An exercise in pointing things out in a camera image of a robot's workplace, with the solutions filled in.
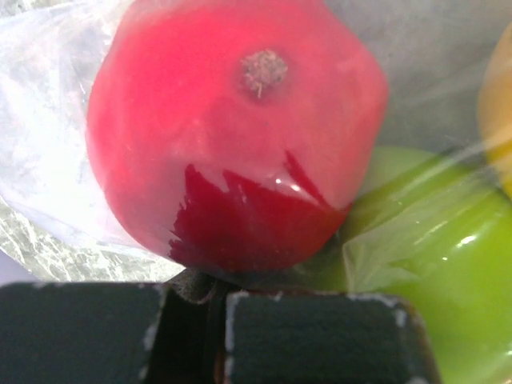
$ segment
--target green fruit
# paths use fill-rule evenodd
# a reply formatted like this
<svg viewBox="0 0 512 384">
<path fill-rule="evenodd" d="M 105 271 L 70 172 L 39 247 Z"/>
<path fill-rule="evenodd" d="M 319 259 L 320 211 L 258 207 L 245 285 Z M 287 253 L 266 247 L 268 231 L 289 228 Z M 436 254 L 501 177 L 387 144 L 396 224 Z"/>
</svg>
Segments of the green fruit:
<svg viewBox="0 0 512 384">
<path fill-rule="evenodd" d="M 318 286 L 409 299 L 446 384 L 512 380 L 512 204 L 485 173 L 377 148 L 340 232 L 338 269 Z"/>
</svg>

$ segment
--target clear plastic wrap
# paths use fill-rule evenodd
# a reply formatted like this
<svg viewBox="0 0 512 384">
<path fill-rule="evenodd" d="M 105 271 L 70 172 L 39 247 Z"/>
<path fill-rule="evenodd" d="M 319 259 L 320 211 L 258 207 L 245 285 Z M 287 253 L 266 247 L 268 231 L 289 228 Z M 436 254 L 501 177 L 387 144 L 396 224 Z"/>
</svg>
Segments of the clear plastic wrap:
<svg viewBox="0 0 512 384">
<path fill-rule="evenodd" d="M 2 21 L 0 195 L 74 246 L 403 295 L 446 383 L 510 382 L 512 4 L 260 2 Z"/>
</svg>

